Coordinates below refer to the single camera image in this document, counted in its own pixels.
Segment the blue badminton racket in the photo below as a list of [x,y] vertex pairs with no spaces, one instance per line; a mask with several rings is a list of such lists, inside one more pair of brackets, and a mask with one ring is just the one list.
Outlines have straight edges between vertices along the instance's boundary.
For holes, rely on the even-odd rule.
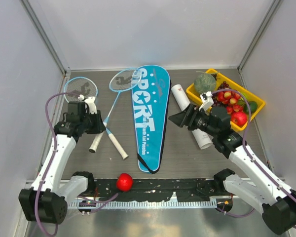
[[111,109],[104,119],[103,124],[106,127],[105,132],[109,139],[121,155],[123,159],[128,158],[128,154],[125,152],[121,144],[118,142],[114,134],[107,128],[111,113],[117,103],[117,100],[122,92],[129,91],[136,87],[142,79],[142,73],[138,68],[128,68],[118,72],[109,82],[109,89],[117,93],[117,96],[111,106]]
[[95,96],[95,104],[97,102],[98,88],[92,80],[86,77],[75,77],[69,80],[64,85],[63,92],[67,92],[64,97],[68,103],[79,101],[78,96],[81,94],[85,97]]

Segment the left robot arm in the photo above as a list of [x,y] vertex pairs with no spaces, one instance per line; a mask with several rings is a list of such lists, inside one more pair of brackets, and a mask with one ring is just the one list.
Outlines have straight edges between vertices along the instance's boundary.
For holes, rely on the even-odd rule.
[[61,186],[61,178],[72,151],[84,134],[100,134],[105,130],[95,97],[70,102],[63,119],[54,127],[55,137],[37,178],[28,189],[22,189],[19,202],[30,222],[61,224],[67,214],[68,204],[83,194],[95,193],[93,174],[75,172],[69,182]]

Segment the blue racket bag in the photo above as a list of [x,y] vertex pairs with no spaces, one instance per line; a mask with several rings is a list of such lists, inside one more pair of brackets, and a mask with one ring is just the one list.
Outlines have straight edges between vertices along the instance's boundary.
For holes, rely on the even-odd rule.
[[131,90],[138,167],[155,174],[163,155],[171,79],[158,65],[144,65],[139,71],[142,79]]

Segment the white shuttlecock tube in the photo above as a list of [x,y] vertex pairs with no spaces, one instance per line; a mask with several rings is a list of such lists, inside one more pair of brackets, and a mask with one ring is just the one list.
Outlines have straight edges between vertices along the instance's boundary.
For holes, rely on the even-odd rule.
[[[171,92],[180,109],[183,111],[190,104],[183,87],[180,84],[176,84],[171,88]],[[206,149],[213,144],[208,134],[199,129],[193,130],[192,134],[201,150]]]

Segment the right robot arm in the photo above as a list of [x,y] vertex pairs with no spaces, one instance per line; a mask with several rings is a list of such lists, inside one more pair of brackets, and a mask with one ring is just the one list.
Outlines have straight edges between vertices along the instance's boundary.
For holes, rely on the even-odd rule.
[[182,112],[169,116],[178,127],[200,129],[212,136],[216,150],[237,165],[249,178],[243,181],[227,169],[213,183],[220,195],[232,193],[262,216],[263,221],[275,234],[281,235],[296,226],[296,190],[278,178],[255,155],[246,140],[230,125],[230,115],[223,107],[214,107],[206,113],[198,106],[189,104]]

